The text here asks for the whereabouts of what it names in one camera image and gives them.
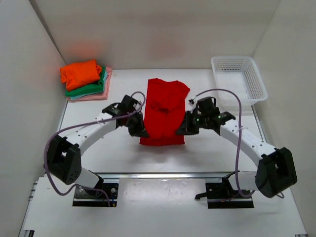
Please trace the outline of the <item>red t shirt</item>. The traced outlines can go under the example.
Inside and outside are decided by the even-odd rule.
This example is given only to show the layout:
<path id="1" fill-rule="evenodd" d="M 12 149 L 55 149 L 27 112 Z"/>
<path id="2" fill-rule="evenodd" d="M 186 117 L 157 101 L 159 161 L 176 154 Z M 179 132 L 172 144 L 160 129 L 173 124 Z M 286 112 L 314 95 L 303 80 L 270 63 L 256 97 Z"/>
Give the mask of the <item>red t shirt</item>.
<path id="1" fill-rule="evenodd" d="M 140 145 L 184 145 L 184 136 L 176 135 L 185 117 L 185 99 L 190 88 L 180 81 L 148 80 L 144 124 L 149 135 Z"/>

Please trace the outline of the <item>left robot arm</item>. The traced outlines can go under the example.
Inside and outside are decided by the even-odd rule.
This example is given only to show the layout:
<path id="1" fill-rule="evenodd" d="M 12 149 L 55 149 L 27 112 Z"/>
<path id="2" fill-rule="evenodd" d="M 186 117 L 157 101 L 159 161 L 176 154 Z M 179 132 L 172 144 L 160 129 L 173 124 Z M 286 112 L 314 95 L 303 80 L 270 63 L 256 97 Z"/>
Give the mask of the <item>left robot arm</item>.
<path id="1" fill-rule="evenodd" d="M 75 187 L 82 187 L 91 196 L 103 192 L 103 179 L 83 168 L 81 156 L 105 135 L 125 126 L 131 136 L 146 134 L 142 104 L 113 103 L 102 110 L 94 121 L 76 124 L 56 132 L 44 149 L 44 169 L 54 191 L 66 196 Z"/>

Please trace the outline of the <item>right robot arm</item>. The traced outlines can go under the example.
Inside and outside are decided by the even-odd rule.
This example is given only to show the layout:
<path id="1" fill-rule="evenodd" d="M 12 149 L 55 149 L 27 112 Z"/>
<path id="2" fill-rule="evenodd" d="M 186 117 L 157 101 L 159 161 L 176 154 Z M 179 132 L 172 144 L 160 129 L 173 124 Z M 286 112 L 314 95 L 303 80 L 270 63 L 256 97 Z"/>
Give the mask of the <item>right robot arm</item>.
<path id="1" fill-rule="evenodd" d="M 245 153 L 256 165 L 256 171 L 235 169 L 222 179 L 221 191 L 228 198 L 238 192 L 259 191 L 272 198 L 297 183 L 297 174 L 292 153 L 286 147 L 281 149 L 254 136 L 229 112 L 208 115 L 200 112 L 185 113 L 184 120 L 176 130 L 177 135 L 196 135 L 201 128 L 211 129 L 219 136 L 237 146 L 237 151 Z"/>

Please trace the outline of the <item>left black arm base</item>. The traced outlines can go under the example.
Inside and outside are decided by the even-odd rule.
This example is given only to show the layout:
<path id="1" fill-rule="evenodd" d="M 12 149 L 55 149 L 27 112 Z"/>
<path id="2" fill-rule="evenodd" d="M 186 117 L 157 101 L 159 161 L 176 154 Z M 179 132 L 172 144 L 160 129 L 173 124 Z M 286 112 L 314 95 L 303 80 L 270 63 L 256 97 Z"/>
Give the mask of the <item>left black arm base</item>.
<path id="1" fill-rule="evenodd" d="M 116 207 L 118 202 L 119 179 L 104 179 L 101 188 L 108 196 L 100 191 L 86 190 L 83 187 L 75 189 L 74 207 Z"/>

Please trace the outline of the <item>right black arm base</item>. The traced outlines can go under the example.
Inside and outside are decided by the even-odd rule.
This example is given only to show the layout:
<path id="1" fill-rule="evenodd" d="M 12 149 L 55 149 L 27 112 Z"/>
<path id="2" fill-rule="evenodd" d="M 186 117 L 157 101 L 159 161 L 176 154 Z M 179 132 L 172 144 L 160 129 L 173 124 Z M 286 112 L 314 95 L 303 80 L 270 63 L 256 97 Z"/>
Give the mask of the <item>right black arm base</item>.
<path id="1" fill-rule="evenodd" d="M 196 194 L 195 200 L 207 199 L 208 209 L 247 209 L 254 208 L 251 197 L 242 197 L 229 183 L 235 172 L 220 178 L 219 181 L 206 181 L 205 192 Z"/>

